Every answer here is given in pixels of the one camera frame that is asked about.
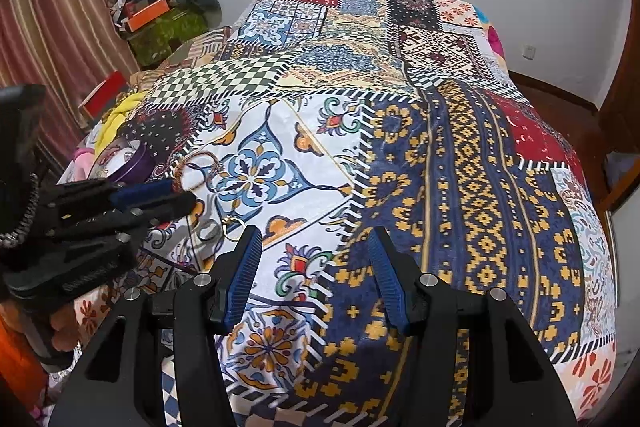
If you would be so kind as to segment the person's left hand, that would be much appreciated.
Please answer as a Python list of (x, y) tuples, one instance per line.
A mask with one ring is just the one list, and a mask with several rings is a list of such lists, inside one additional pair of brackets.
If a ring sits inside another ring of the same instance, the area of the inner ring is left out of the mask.
[[(4, 323), (15, 332), (24, 334), (23, 312), (17, 303), (4, 300), (0, 303), (1, 317)], [(73, 303), (65, 305), (50, 316), (53, 329), (52, 345), (55, 350), (73, 351), (79, 341), (79, 325)]]

